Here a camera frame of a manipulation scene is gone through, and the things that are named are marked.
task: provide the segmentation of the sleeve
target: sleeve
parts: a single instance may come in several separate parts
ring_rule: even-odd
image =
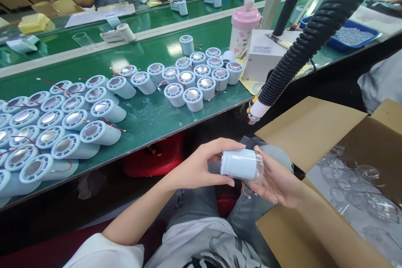
[[[94,234],[81,245],[64,268],[142,268],[144,246],[122,246]]]

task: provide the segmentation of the open cardboard box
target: open cardboard box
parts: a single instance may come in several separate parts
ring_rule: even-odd
[[[306,174],[347,135],[345,154],[358,164],[376,167],[385,184],[380,190],[388,199],[400,203],[401,120],[402,105],[391,100],[385,100],[368,117],[366,113],[349,107],[307,97],[257,131],[256,135],[284,149]],[[317,191],[307,178],[303,182]],[[257,222],[257,226],[282,268],[337,267],[294,210],[275,206]],[[355,231],[346,221],[344,227]]]

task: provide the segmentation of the white label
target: white label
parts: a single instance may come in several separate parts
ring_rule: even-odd
[[[254,46],[252,52],[271,53],[271,48],[267,46]]]

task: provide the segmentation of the person's left hand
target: person's left hand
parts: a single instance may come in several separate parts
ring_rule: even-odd
[[[202,144],[189,158],[165,176],[168,186],[172,190],[180,188],[199,188],[229,184],[234,187],[234,180],[227,176],[211,174],[208,163],[220,160],[216,156],[223,151],[241,150],[246,146],[231,139],[218,138]]]

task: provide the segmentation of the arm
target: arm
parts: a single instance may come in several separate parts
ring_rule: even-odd
[[[116,244],[135,245],[177,189],[219,184],[234,186],[233,179],[210,174],[208,161],[222,151],[244,148],[245,145],[224,138],[201,145],[188,159],[114,219],[103,231],[103,236]]]
[[[299,181],[286,167],[275,161],[259,147],[264,160],[261,183],[250,188],[274,204],[295,209],[341,268],[391,267],[391,264],[354,231],[348,231],[344,220],[315,191]],[[352,242],[346,248],[345,241]]]

